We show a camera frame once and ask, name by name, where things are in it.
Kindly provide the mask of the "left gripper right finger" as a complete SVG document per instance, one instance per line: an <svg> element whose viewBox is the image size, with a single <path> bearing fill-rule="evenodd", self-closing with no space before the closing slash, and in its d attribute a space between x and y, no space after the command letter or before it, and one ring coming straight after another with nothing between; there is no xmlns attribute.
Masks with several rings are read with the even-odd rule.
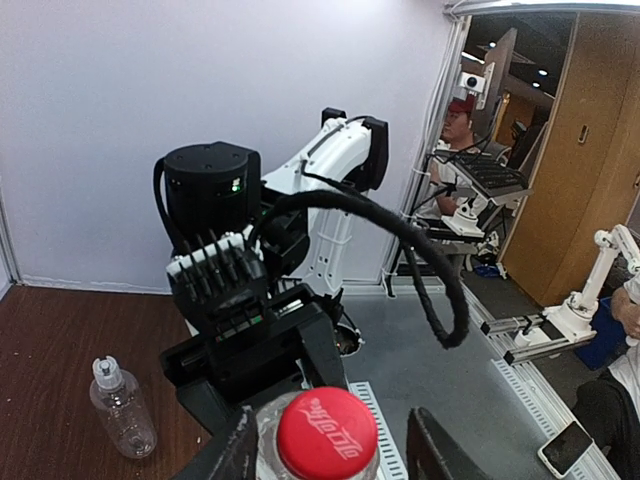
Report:
<svg viewBox="0 0 640 480"><path fill-rule="evenodd" d="M424 407L409 411L406 459L411 480L490 479Z"/></svg>

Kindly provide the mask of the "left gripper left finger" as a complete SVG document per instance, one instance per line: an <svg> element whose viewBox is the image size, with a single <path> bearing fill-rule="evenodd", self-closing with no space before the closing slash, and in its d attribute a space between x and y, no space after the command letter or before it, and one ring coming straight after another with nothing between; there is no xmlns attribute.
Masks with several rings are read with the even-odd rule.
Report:
<svg viewBox="0 0 640 480"><path fill-rule="evenodd" d="M174 480L254 480L258 454L256 413L243 406Z"/></svg>

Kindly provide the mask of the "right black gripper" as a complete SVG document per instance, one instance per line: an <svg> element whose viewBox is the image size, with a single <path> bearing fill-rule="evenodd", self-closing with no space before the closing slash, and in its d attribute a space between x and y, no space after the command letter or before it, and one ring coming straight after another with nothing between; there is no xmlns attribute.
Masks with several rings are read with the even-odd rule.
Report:
<svg viewBox="0 0 640 480"><path fill-rule="evenodd" d="M331 318L305 284L271 299L261 323L220 343L198 334L160 361L178 402L212 437L235 413L226 400L274 398L298 374L309 388L348 389Z"/></svg>

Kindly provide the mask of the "clear cola bottle red label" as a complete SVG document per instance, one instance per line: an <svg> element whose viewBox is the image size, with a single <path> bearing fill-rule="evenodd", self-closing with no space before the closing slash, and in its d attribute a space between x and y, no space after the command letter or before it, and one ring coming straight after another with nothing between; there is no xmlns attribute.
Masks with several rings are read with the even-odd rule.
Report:
<svg viewBox="0 0 640 480"><path fill-rule="evenodd" d="M258 479L375 479L376 420L354 394L318 387L283 394L256 414Z"/></svg>

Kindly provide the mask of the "red bottle cap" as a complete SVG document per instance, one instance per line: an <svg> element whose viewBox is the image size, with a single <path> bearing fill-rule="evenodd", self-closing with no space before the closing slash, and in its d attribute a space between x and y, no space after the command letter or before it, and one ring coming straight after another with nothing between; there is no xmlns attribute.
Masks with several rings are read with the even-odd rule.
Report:
<svg viewBox="0 0 640 480"><path fill-rule="evenodd" d="M356 479L374 475L378 427L366 404L336 387L297 394L284 408L276 452L299 479Z"/></svg>

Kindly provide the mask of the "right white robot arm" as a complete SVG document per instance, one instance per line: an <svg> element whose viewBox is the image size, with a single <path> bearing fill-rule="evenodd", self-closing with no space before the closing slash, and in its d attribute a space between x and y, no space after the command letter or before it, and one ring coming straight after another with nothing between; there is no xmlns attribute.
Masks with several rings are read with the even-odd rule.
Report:
<svg viewBox="0 0 640 480"><path fill-rule="evenodd" d="M153 169L172 252L166 276L192 336L160 358L181 406L210 434L241 408L302 384L345 387L341 262L355 217L377 222L388 125L328 108L280 168L216 141Z"/></svg>

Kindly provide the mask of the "small white robot arm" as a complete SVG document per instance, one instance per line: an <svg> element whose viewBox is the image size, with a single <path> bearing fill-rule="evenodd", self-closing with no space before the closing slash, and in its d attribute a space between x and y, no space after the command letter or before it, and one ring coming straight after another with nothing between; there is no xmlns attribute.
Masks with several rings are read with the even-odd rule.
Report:
<svg viewBox="0 0 640 480"><path fill-rule="evenodd" d="M598 295L618 256L627 269L639 275L639 247L628 228L618 224L594 235L599 253L580 291L573 291L563 303L534 315L487 320L481 331L490 339L510 338L513 346L505 351L501 363L509 368L538 358L551 357L591 342L596 330L591 322L599 308ZM573 421L551 437L539 450L539 459L555 478L571 473L591 448L593 441Z"/></svg>

